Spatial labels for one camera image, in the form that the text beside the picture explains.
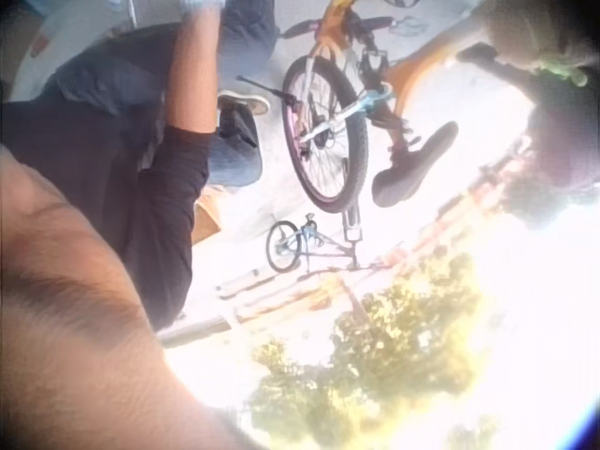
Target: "skin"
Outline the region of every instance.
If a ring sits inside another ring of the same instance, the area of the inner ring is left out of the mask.
[[[167,95],[173,126],[216,128],[218,19],[209,8],[187,20]],[[17,448],[242,448],[175,378],[125,267],[86,218],[5,148],[0,181],[4,438]],[[77,289],[27,291],[57,279]]]

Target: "pavement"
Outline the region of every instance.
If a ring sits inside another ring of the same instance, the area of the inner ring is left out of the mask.
[[[415,8],[406,10],[391,7],[382,0],[362,0],[356,3],[355,11],[361,17],[392,15],[401,19],[410,15],[424,25],[412,37],[376,32],[378,45],[394,60],[414,52],[459,21],[475,3],[475,0],[423,0]],[[139,26],[177,20],[174,2],[136,0],[135,4]],[[303,20],[318,19],[325,7],[323,0],[278,0],[277,25],[285,30]],[[25,56],[12,99],[34,97],[57,67],[127,19],[126,10],[115,11],[98,0],[78,0],[58,10],[42,26],[42,30],[51,35],[50,44],[36,58]],[[271,61],[254,79],[280,87],[287,68],[305,55],[312,43],[311,34],[281,40]],[[227,87],[259,93],[249,85]],[[194,278],[185,308],[186,318],[176,326],[211,322],[219,317],[217,286],[236,280],[244,284],[246,277],[251,283],[256,270],[261,272],[261,277],[265,276],[266,233],[276,220],[291,219],[300,225],[304,223],[304,215],[313,212],[321,232],[337,234],[341,230],[341,216],[317,210],[301,189],[283,135],[280,104],[274,97],[269,99],[273,106],[271,112],[257,118],[262,179],[219,202],[223,231],[193,249]],[[418,193],[409,201],[386,210],[372,203],[369,187],[374,174],[388,166],[389,137],[369,126],[369,171],[360,197],[364,234],[358,251],[361,261],[369,263],[406,236],[414,235],[435,217],[440,205],[477,177],[479,167],[500,159],[525,128],[531,106],[514,88],[474,67],[445,65],[428,75],[412,96],[405,118],[425,139],[441,125],[454,120],[460,128],[459,137]],[[264,292],[257,290],[245,295],[244,302],[256,300],[253,295],[262,294]]]

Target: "black long-sleeve shirt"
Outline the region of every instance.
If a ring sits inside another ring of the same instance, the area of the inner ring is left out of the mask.
[[[48,95],[2,105],[2,143],[80,209],[123,261],[155,329],[173,322],[191,282],[193,205],[208,179],[210,135],[167,128],[139,162],[155,111],[115,118]]]

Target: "front wheel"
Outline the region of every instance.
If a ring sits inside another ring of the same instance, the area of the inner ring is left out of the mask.
[[[296,60],[283,82],[283,91],[298,99],[302,96],[307,60],[306,56]],[[299,107],[283,102],[283,127],[293,169],[310,200],[327,213],[345,211],[365,184],[368,165],[365,114],[357,112],[345,123],[304,144],[298,138],[356,100],[354,88],[344,73],[331,61],[317,56],[304,117],[300,117]]]
[[[302,238],[293,223],[282,220],[273,225],[266,237],[266,260],[273,270],[280,274],[293,270],[301,251]]]

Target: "bmx bike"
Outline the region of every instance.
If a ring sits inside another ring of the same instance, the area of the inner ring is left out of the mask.
[[[310,272],[310,257],[325,258],[349,258],[352,260],[350,268],[358,269],[356,258],[356,244],[362,239],[362,234],[351,238],[348,230],[353,226],[347,223],[347,220],[354,220],[355,224],[360,223],[360,217],[348,217],[344,214],[344,237],[350,245],[342,245],[329,236],[318,231],[317,222],[314,221],[313,214],[307,214],[307,222],[300,227],[296,227],[289,220],[277,222],[266,238],[266,259],[273,270],[280,274],[291,272],[298,267],[301,256],[307,257],[307,270]],[[322,248],[329,246],[336,250],[335,253],[321,253],[310,251],[311,247]]]
[[[373,180],[373,201],[389,207],[419,188],[429,169],[454,143],[458,127],[454,122],[441,127],[422,146],[424,160],[407,167],[402,156],[420,141],[409,140],[412,131],[403,119],[409,95],[426,73],[476,42],[474,36],[482,29],[481,18],[473,14],[390,65],[387,52],[376,46],[373,31],[391,29],[402,21],[392,17],[363,20],[352,10],[354,3],[331,0],[322,19],[300,22],[281,35],[289,39],[314,32],[316,43],[308,55],[291,65],[281,91],[269,89],[282,98],[286,142],[304,191],[317,207],[333,214],[354,204],[365,184],[367,119],[387,130],[392,141],[392,165]],[[363,46],[360,61],[353,50],[355,40]],[[346,61],[345,66],[348,61],[357,62],[364,85],[360,96],[345,74],[346,67],[338,67],[341,61]],[[392,110],[388,100],[393,98]],[[347,146],[340,147],[342,140]]]

